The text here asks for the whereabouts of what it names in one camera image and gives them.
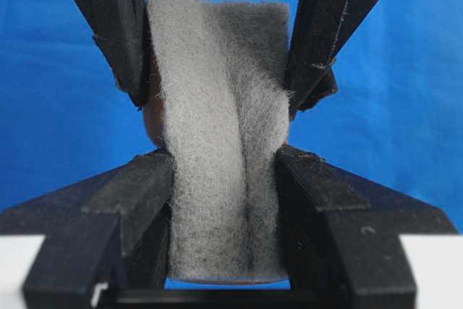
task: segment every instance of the felt material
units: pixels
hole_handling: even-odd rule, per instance
[[[148,0],[148,17],[175,160],[169,275],[283,279],[273,160],[289,129],[287,6]]]

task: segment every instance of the blue fabric backdrop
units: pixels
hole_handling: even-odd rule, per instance
[[[338,55],[340,92],[289,143],[463,231],[462,20],[461,0],[380,0]],[[0,211],[153,149],[91,35],[73,0],[0,0]]]

